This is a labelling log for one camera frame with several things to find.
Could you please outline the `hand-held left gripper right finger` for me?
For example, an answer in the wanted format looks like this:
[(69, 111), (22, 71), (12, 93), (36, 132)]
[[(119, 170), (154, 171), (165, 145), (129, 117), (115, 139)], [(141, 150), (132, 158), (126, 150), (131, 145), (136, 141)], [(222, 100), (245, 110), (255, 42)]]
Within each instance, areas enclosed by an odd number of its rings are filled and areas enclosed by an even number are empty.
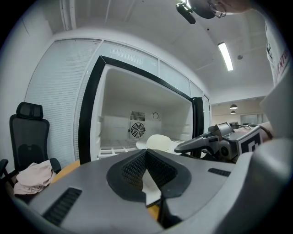
[(228, 164), (198, 160), (179, 197), (161, 203), (163, 229), (149, 234), (285, 233), (293, 206), (293, 139), (279, 138), (241, 155), (228, 176), (208, 168)]

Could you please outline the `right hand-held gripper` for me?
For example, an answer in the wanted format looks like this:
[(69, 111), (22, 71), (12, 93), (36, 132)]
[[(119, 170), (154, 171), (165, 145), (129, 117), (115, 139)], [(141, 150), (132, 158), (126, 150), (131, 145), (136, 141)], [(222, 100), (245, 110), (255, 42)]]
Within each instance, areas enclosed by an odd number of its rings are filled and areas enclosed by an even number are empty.
[(248, 131), (233, 129), (228, 122), (210, 126), (208, 131), (213, 136), (193, 138), (177, 145), (174, 151), (187, 153), (206, 149), (223, 160), (236, 160), (241, 154), (253, 152), (263, 143), (260, 126), (247, 125), (242, 128), (248, 128)]

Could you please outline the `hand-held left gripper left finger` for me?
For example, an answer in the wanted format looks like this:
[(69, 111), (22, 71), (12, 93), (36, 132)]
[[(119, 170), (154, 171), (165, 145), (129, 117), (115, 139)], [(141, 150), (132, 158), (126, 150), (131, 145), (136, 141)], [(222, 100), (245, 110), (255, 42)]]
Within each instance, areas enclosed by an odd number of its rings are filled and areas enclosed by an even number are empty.
[(80, 165), (33, 198), (29, 207), (43, 216), (68, 189), (80, 196), (60, 227), (78, 234), (158, 234), (163, 227), (153, 219), (145, 202), (127, 201), (118, 196), (107, 182), (110, 167), (137, 150)]

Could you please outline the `pale yellow food block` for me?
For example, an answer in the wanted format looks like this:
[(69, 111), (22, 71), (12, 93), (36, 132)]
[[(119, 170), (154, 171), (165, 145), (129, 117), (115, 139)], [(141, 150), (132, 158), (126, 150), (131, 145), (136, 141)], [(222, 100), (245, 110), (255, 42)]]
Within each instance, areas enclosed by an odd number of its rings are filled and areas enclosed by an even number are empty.
[(173, 152), (176, 146), (177, 143), (175, 141), (172, 141), (169, 137), (160, 134), (154, 134), (146, 141), (146, 147), (153, 150)]

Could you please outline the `white round plate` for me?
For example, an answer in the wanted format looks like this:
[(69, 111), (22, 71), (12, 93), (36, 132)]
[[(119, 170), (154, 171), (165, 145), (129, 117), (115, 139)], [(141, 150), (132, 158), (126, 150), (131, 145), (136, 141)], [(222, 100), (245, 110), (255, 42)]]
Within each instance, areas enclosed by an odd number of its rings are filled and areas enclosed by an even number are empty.
[[(146, 143), (147, 143), (146, 140), (139, 140), (136, 142), (136, 147), (138, 149), (147, 149)], [(181, 153), (176, 153), (174, 151), (174, 149), (181, 143), (183, 143), (183, 141), (181, 141), (181, 140), (176, 140), (176, 141), (171, 140), (170, 147), (166, 152), (171, 153), (171, 154), (175, 154), (175, 155), (181, 155)]]

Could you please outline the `white mini fridge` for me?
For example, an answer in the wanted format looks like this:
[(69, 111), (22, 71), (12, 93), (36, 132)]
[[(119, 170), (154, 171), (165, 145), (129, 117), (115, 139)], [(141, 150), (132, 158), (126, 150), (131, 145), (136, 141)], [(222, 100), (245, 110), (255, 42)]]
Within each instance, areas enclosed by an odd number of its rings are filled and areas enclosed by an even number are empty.
[(203, 130), (201, 97), (131, 64), (98, 57), (81, 104), (81, 164), (136, 150), (137, 141), (154, 134), (185, 142)]

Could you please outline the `person's right forearm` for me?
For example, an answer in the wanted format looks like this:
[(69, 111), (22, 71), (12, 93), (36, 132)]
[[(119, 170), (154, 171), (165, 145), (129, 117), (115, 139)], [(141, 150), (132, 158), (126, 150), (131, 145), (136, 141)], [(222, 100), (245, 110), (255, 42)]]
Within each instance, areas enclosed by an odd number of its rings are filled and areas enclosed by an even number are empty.
[[(273, 133), (273, 130), (272, 130), (272, 127), (271, 127), (270, 122), (261, 123), (261, 124), (259, 124), (259, 125), (262, 125), (262, 126), (264, 126), (265, 128), (267, 128), (267, 129), (271, 132), (271, 134), (273, 135), (273, 137), (274, 137), (274, 133)], [(267, 137), (266, 133), (265, 133), (262, 129), (261, 129), (261, 136), (262, 136), (262, 140), (263, 140), (263, 142), (266, 142), (266, 141), (271, 140), (271, 139), (269, 139), (269, 138)]]

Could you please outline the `round wooden table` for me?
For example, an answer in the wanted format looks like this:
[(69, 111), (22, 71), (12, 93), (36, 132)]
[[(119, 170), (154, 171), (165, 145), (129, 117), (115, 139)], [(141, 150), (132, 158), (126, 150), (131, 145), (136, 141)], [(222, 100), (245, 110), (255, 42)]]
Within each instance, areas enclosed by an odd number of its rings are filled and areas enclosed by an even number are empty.
[(80, 166), (80, 160), (76, 160), (73, 163), (67, 165), (66, 167), (64, 167), (58, 174), (56, 174), (56, 176), (54, 177), (54, 179), (52, 180), (51, 184), (55, 183), (56, 181), (60, 180), (61, 178), (63, 178), (64, 176), (66, 176), (67, 174), (71, 173), (72, 171), (74, 171), (76, 168), (78, 168)]

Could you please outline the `pink cloth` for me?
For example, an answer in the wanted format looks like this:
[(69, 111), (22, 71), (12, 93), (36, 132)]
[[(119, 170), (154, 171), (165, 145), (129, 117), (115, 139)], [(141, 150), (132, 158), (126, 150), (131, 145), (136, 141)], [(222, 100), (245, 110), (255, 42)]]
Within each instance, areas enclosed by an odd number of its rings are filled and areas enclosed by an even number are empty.
[(41, 192), (51, 184), (56, 173), (53, 171), (50, 160), (40, 164), (31, 163), (25, 170), (20, 171), (16, 176), (14, 194), (31, 195)]

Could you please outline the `black wrist band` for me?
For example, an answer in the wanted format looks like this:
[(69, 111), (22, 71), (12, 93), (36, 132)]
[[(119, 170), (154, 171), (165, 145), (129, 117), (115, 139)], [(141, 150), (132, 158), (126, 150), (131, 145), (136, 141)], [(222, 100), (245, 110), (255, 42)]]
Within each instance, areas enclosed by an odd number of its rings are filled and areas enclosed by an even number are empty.
[(266, 135), (269, 139), (273, 139), (273, 135), (271, 134), (271, 132), (267, 128), (265, 128), (262, 125), (259, 125), (259, 127), (266, 133)]

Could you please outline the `black office chair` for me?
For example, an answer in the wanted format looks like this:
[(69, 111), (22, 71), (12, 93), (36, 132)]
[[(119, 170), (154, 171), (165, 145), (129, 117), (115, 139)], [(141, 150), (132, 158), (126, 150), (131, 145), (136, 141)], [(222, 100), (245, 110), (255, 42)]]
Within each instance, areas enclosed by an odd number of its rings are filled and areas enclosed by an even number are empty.
[(58, 174), (61, 165), (56, 158), (49, 158), (47, 153), (47, 141), (50, 123), (43, 116), (42, 105), (29, 102), (21, 102), (16, 113), (9, 119), (9, 130), (11, 138), (14, 171), (8, 173), (8, 154), (4, 155), (2, 148), (8, 143), (8, 135), (0, 134), (0, 182), (9, 182), (14, 186), (12, 177), (25, 170), (31, 163), (40, 164), (48, 161), (53, 172)]

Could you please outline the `long ceiling light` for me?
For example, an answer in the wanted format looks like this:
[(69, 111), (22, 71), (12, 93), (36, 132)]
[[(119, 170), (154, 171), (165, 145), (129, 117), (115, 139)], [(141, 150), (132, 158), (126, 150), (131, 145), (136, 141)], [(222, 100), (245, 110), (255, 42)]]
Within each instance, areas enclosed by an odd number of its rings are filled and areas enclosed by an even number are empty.
[(224, 59), (225, 65), (227, 67), (228, 71), (232, 71), (233, 70), (233, 64), (232, 64), (232, 60), (230, 57), (230, 53), (228, 51), (227, 45), (225, 42), (222, 42), (220, 44), (218, 44), (218, 48), (222, 54), (222, 57)]

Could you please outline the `white printed t-shirt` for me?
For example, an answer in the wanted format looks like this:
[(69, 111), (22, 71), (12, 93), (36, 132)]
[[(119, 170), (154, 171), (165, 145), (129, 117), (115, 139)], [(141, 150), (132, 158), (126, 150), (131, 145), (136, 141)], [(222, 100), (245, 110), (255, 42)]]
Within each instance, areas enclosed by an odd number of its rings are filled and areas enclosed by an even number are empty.
[(271, 124), (273, 136), (293, 138), (293, 55), (269, 19), (265, 20), (265, 30), (266, 53), (274, 86), (261, 106)]

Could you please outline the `thin-framed glasses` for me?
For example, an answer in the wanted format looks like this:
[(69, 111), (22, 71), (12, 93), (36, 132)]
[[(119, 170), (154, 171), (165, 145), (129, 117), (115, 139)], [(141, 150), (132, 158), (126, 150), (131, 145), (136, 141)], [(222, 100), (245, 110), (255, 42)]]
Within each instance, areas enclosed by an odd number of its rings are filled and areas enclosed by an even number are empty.
[(226, 16), (227, 12), (222, 3), (210, 3), (210, 10), (217, 18), (223, 18)]

